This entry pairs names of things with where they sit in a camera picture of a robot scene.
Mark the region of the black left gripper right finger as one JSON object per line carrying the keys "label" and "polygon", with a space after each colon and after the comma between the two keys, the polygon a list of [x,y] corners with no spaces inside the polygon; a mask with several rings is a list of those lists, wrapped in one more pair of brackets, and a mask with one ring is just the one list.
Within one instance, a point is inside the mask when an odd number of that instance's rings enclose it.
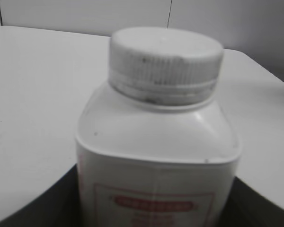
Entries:
{"label": "black left gripper right finger", "polygon": [[225,227],[284,227],[284,209],[235,178],[223,210]]}

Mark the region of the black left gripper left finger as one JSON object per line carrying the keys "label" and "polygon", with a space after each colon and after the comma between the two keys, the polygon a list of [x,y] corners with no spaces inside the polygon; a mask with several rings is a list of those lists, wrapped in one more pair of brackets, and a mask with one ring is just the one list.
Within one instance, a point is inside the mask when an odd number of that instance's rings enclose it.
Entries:
{"label": "black left gripper left finger", "polygon": [[80,197],[74,165],[50,189],[0,221],[0,227],[79,227]]}

